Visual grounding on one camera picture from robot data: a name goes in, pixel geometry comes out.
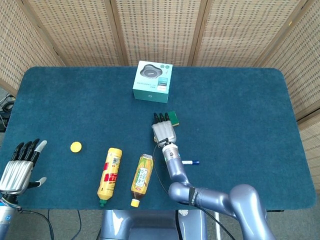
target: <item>green bottle cap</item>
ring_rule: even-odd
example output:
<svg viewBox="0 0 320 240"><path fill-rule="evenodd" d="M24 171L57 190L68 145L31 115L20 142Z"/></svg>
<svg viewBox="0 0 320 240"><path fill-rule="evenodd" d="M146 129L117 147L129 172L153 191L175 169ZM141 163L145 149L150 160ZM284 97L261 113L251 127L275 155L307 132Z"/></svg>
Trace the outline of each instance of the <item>green bottle cap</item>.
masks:
<svg viewBox="0 0 320 240"><path fill-rule="evenodd" d="M103 208L105 206L105 204L107 203L107 200L100 199L99 203L100 203L100 207Z"/></svg>

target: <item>table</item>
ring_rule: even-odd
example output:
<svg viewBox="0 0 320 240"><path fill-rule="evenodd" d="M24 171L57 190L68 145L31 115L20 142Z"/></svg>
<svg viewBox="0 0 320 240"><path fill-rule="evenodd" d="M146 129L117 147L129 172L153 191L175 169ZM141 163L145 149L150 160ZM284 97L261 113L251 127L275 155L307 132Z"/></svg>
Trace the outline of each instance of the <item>table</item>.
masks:
<svg viewBox="0 0 320 240"><path fill-rule="evenodd" d="M19 197L24 208L100 209L97 190L110 147L123 150L113 197L104 209L130 209L141 154L155 143L153 113L174 110L176 144L189 180L228 193L250 184L267 210L309 208L316 194L283 75L273 68L173 67L168 103L135 100L136 67L33 67L22 80L0 152L0 170L20 142L47 140ZM82 143L79 153L70 145ZM161 151L155 167L170 185ZM181 205L155 174L139 209Z"/></svg>

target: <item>yellow bottle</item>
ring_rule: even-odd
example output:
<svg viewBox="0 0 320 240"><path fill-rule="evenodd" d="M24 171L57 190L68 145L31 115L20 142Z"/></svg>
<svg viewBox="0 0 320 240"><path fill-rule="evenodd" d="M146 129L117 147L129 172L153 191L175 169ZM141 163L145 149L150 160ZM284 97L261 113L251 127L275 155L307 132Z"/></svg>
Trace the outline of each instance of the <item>yellow bottle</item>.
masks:
<svg viewBox="0 0 320 240"><path fill-rule="evenodd" d="M121 157L122 150L113 147L109 148L97 192L101 207L104 207L107 200L114 194Z"/></svg>
<svg viewBox="0 0 320 240"><path fill-rule="evenodd" d="M133 196L131 201L132 207L137 208L140 199L146 194L153 168L154 161L152 160L152 156L142 154L131 185L131 193Z"/></svg>

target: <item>woven screen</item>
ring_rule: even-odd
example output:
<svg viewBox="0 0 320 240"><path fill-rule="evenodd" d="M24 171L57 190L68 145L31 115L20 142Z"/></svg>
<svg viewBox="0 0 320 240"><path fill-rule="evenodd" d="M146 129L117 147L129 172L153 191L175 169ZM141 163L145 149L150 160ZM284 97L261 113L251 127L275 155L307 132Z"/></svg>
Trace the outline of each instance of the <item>woven screen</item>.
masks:
<svg viewBox="0 0 320 240"><path fill-rule="evenodd" d="M253 66L299 0L213 0L197 66Z"/></svg>
<svg viewBox="0 0 320 240"><path fill-rule="evenodd" d="M58 46L67 65L121 64L103 0L26 2Z"/></svg>
<svg viewBox="0 0 320 240"><path fill-rule="evenodd" d="M320 117L315 124L300 131L314 186L320 190Z"/></svg>
<svg viewBox="0 0 320 240"><path fill-rule="evenodd" d="M296 115L310 106L310 112L320 107L319 23L320 1L315 1L264 65L284 74Z"/></svg>
<svg viewBox="0 0 320 240"><path fill-rule="evenodd" d="M16 94L22 77L33 66L60 66L15 1L0 1L0 81Z"/></svg>
<svg viewBox="0 0 320 240"><path fill-rule="evenodd" d="M129 65L139 60L186 66L200 0L117 0Z"/></svg>

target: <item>humanoid robot hand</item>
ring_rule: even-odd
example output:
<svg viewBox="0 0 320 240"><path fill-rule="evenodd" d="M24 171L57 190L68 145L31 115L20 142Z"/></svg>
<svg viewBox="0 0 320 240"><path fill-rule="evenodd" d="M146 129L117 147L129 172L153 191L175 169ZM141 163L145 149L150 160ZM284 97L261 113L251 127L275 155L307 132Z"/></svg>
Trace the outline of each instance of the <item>humanoid robot hand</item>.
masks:
<svg viewBox="0 0 320 240"><path fill-rule="evenodd" d="M151 127L154 133L155 142L160 148L163 148L163 146L166 144L166 142L160 141L165 139L168 139L168 142L174 144L177 140L177 137L168 113L165 113L164 115L160 113L159 116L154 113L153 115L155 123Z"/></svg>
<svg viewBox="0 0 320 240"><path fill-rule="evenodd" d="M42 141L37 147L39 139L34 142L21 142L14 150L11 160L5 166L1 180L0 192L3 195L21 195L28 188L40 187L46 177L36 182L29 182L32 170L38 160L40 152L46 146L47 141Z"/></svg>

